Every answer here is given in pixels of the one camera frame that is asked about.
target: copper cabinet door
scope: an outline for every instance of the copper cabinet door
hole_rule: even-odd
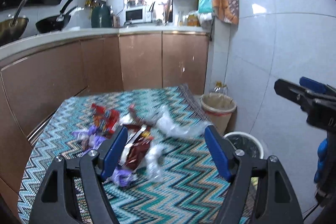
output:
[[[0,193],[13,215],[19,219],[17,201],[19,196],[0,178]]]
[[[208,37],[191,34],[163,34],[163,87],[187,83],[195,95],[204,93],[208,59]]]
[[[95,38],[81,41],[81,46],[90,93],[122,91],[119,38]]]
[[[120,36],[124,90],[162,88],[161,34]]]
[[[4,185],[7,184],[18,193],[32,148],[13,118],[2,88],[0,88],[0,109],[0,178],[4,181]]]
[[[1,70],[9,105],[24,134],[86,88],[79,42],[30,55]]]

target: black frying pan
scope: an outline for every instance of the black frying pan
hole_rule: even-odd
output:
[[[69,23],[71,19],[70,13],[77,8],[77,6],[70,9],[66,14],[65,10],[73,0],[68,0],[67,3],[60,10],[59,15],[44,18],[36,22],[36,28],[40,33],[48,33],[53,31],[63,30]]]

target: cable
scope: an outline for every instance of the cable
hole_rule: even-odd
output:
[[[308,217],[308,216],[310,216],[311,215],[311,213],[313,212],[313,211],[315,211],[315,209],[319,206],[320,204],[319,203],[317,203],[316,205],[315,205],[315,207],[303,218],[303,221],[305,221],[306,220],[306,218]]]
[[[311,206],[308,210],[304,211],[304,212],[302,213],[302,215],[304,215],[305,213],[307,213],[308,211],[310,211],[311,209],[313,209],[313,208],[316,206],[316,204],[313,205],[313,206]]]

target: wok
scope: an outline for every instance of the wok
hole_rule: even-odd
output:
[[[73,0],[68,0],[67,3],[60,10],[59,15],[55,15],[52,17],[44,18],[38,22],[36,22],[36,28],[40,33],[48,33],[53,31],[61,31],[63,30],[69,23],[71,19],[70,13],[77,8],[77,6],[70,9],[66,14],[64,14],[65,10],[69,6],[69,4]]]
[[[15,15],[0,22],[0,46],[19,39],[26,30],[29,19],[25,16],[19,17],[19,13],[27,1],[22,0]]]

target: white microwave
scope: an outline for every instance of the white microwave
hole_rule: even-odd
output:
[[[154,3],[144,6],[135,6],[125,10],[125,23],[151,23],[156,19]]]

